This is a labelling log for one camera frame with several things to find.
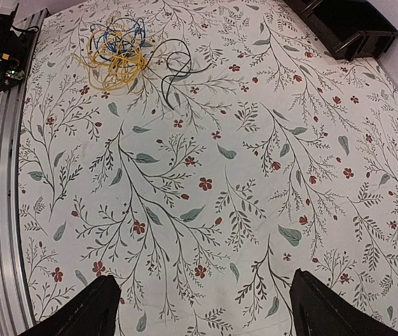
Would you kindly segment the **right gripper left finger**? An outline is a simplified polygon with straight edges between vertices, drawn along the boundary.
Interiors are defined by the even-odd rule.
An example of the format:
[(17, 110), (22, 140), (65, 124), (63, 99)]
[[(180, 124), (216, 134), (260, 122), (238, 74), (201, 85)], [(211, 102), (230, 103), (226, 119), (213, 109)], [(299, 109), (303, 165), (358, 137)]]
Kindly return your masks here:
[(99, 276), (59, 311), (20, 336), (114, 335), (120, 298), (115, 278)]

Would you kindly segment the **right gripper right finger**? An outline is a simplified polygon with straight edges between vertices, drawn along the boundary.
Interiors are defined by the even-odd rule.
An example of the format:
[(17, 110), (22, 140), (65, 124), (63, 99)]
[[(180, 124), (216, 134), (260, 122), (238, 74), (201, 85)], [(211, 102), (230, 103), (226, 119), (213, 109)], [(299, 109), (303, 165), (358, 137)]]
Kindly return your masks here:
[(297, 335), (396, 335), (348, 304), (308, 271), (297, 269), (289, 291)]

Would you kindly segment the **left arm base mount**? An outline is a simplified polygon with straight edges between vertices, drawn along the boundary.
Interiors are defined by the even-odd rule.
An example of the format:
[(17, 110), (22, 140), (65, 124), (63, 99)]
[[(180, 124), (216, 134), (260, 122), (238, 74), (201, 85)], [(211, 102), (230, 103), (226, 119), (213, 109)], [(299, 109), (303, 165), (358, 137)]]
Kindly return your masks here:
[(41, 26), (49, 16), (46, 8), (15, 26), (18, 1), (0, 1), (0, 92), (21, 84), (28, 74)]

